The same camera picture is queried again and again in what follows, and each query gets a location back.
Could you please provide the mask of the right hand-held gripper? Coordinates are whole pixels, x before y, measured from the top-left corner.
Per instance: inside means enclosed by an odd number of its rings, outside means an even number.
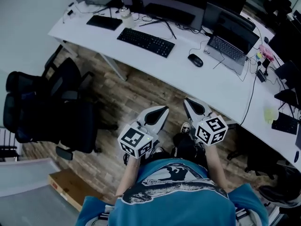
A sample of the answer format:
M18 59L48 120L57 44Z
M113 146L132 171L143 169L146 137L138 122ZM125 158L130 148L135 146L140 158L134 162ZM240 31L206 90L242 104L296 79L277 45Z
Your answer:
M224 140L229 127L206 103L187 97L183 107L190 124L190 136L196 144L212 146Z

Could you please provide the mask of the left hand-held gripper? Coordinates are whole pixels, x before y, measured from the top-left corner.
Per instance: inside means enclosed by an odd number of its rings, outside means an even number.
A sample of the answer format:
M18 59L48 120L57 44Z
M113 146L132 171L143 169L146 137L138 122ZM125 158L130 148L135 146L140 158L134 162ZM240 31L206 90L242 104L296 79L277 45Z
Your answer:
M123 152L139 159L150 152L157 143L169 114L168 106L160 105L143 110L132 122L126 124L118 137Z

